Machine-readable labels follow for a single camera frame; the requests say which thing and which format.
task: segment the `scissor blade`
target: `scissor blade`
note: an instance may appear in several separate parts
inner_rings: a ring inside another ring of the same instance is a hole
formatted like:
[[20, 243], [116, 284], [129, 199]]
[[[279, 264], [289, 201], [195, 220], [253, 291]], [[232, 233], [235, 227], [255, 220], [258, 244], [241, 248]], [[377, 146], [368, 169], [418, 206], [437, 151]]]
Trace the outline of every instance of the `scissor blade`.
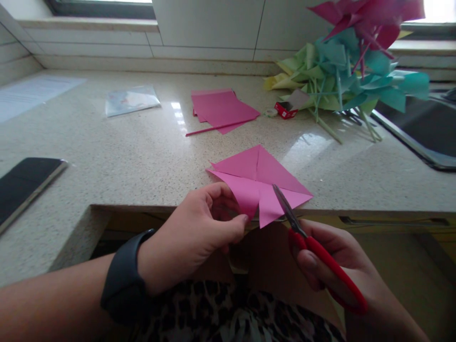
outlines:
[[280, 206], [282, 207], [282, 210], [284, 211], [286, 218], [289, 220], [290, 218], [288, 217], [289, 215], [289, 210], [291, 210], [290, 205], [288, 204], [288, 201], [286, 200], [284, 194], [282, 191], [279, 189], [279, 187], [275, 184], [272, 186], [274, 188], [274, 192], [276, 193], [275, 195], [277, 196], [277, 199], [279, 200]]
[[291, 229], [294, 232], [299, 233], [306, 238], [307, 235], [301, 229], [301, 225], [299, 224], [298, 219], [294, 215], [294, 213], [291, 209], [290, 203], [288, 203], [288, 201], [286, 200], [284, 193], [279, 189], [279, 187], [277, 185], [273, 184], [272, 187], [274, 189], [274, 192], [276, 193], [275, 195], [277, 196], [277, 199], [280, 203], [280, 206], [282, 207], [282, 210], [285, 213], [286, 218], [290, 222]]

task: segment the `smartphone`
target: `smartphone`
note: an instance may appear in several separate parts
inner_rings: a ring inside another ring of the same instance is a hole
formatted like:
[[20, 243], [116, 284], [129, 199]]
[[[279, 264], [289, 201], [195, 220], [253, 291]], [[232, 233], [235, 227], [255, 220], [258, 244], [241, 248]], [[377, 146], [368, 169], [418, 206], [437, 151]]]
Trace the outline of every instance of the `smartphone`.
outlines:
[[63, 159], [26, 158], [0, 179], [0, 234], [67, 165]]

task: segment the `pink pinwheel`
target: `pink pinwheel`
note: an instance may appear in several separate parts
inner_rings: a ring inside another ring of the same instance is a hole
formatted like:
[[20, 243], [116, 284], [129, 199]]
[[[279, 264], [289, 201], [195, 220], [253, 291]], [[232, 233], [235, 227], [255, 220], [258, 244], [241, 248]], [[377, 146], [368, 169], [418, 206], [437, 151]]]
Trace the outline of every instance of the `pink pinwheel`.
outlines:
[[242, 213], [252, 218], [259, 207], [260, 228], [284, 214], [272, 184], [280, 188], [292, 208], [313, 197], [309, 190], [261, 145], [211, 164], [215, 171], [206, 170], [228, 184]]
[[360, 40], [360, 58], [353, 71], [361, 64], [364, 75], [364, 55], [370, 48], [380, 50], [393, 59], [387, 49], [398, 38], [404, 21], [424, 18], [423, 0], [340, 0], [324, 2], [309, 8], [334, 25], [325, 38], [330, 39], [343, 30], [354, 27]]

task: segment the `watch strap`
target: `watch strap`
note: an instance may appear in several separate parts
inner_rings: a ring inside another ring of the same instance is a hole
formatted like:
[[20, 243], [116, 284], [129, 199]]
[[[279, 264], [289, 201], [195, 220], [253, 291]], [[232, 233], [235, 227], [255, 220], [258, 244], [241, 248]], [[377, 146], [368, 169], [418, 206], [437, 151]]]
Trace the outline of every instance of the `watch strap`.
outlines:
[[111, 261], [100, 305], [116, 323], [130, 325], [148, 310], [150, 300], [138, 273], [138, 249], [154, 233], [150, 229], [131, 238]]

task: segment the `window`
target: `window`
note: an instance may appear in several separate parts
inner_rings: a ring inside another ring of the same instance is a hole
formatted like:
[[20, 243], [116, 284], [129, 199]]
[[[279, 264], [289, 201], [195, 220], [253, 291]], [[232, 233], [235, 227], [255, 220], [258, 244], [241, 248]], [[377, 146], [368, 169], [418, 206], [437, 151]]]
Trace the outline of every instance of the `window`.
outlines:
[[45, 0], [56, 16], [155, 19], [152, 0]]
[[424, 0], [426, 18], [402, 24], [402, 29], [412, 31], [407, 39], [456, 38], [456, 0]]

